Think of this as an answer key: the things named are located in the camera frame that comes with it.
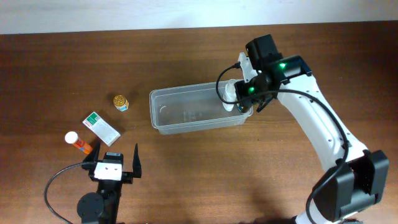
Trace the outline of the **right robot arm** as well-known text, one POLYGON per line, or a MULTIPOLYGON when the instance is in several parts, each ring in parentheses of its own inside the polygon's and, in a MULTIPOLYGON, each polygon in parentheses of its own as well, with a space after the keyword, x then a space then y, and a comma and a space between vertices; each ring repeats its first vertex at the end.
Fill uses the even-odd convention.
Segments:
POLYGON ((244 113, 257 105, 261 111, 279 100, 303 129, 325 171, 293 223, 343 223, 381 201, 387 156, 369 151, 349 131, 301 56, 283 57, 268 34, 248 42, 238 61, 243 72, 243 80, 234 85, 238 110, 244 113))

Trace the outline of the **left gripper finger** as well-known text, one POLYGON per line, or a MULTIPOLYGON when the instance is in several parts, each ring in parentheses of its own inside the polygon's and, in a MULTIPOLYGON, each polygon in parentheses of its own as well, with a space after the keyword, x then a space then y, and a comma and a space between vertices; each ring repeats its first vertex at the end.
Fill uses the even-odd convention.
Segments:
POLYGON ((101 143, 98 141, 93 150, 84 158, 83 162, 96 162, 100 151, 101 143))
POLYGON ((142 177, 142 166, 139 158, 138 144, 134 148, 134 156, 132 161, 132 177, 141 178, 142 177))

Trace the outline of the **clear plastic container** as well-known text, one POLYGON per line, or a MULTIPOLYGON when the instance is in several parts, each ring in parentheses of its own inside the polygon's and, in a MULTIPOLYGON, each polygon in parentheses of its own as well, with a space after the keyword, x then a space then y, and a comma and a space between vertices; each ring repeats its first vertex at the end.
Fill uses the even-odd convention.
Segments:
POLYGON ((163 135, 188 133, 240 125, 253 114, 253 108, 226 111, 215 87, 211 82, 151 91, 152 126, 163 135))

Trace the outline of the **white spray bottle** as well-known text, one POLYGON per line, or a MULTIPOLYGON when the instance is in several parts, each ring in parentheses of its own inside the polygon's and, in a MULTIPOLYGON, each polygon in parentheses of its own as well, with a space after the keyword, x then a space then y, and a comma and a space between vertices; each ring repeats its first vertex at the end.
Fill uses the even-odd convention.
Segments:
MULTIPOLYGON (((235 88, 235 83, 237 80, 235 79, 230 79, 227 84, 225 85, 224 88, 224 93, 223 93, 223 99, 228 102, 234 102, 237 100, 236 96, 236 88, 235 88)), ((223 106, 226 111, 230 112, 234 108, 234 104, 227 104, 223 103, 223 106)))

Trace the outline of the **small jar gold lid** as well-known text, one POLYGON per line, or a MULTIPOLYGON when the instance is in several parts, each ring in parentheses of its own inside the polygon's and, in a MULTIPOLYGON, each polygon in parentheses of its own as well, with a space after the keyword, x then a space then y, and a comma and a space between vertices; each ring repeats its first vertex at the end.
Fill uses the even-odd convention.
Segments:
POLYGON ((116 95, 113 98, 113 103, 119 111, 126 111, 129 108, 129 102, 123 95, 116 95))

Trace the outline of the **orange tube white cap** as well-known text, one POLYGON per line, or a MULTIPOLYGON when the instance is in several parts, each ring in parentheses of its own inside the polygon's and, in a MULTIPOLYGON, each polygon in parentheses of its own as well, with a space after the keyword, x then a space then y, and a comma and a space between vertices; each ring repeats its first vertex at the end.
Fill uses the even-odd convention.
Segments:
POLYGON ((79 138, 78 134, 74 131, 67 132, 64 139, 65 142, 75 146, 85 154, 89 154, 93 150, 93 148, 87 142, 79 138))

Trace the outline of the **white green medicine box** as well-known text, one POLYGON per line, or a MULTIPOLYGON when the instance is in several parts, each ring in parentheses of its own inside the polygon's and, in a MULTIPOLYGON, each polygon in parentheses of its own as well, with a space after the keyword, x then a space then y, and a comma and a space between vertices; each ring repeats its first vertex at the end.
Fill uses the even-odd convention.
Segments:
POLYGON ((121 136, 119 132, 110 126, 95 111, 88 115, 82 123, 97 135, 107 146, 111 146, 121 136))

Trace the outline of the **dark bottle white cap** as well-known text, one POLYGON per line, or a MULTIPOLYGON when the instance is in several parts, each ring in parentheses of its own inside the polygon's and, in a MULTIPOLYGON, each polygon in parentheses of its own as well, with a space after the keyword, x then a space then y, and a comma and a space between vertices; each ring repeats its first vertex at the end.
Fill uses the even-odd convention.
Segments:
POLYGON ((241 113, 247 113, 250 109, 250 107, 245 107, 240 104, 237 104, 236 107, 237 107, 238 111, 241 113))

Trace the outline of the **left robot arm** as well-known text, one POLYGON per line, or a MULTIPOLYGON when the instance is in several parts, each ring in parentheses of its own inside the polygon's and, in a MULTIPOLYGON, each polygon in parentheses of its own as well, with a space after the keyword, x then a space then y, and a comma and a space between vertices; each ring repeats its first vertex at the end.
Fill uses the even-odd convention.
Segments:
POLYGON ((132 184, 142 176, 138 145, 134 147, 132 171, 123 171, 124 156, 121 153, 107 152, 98 159, 100 143, 83 160, 82 169, 88 171, 93 182, 98 183, 96 192, 82 196, 76 210, 82 223, 117 223, 122 186, 132 184))

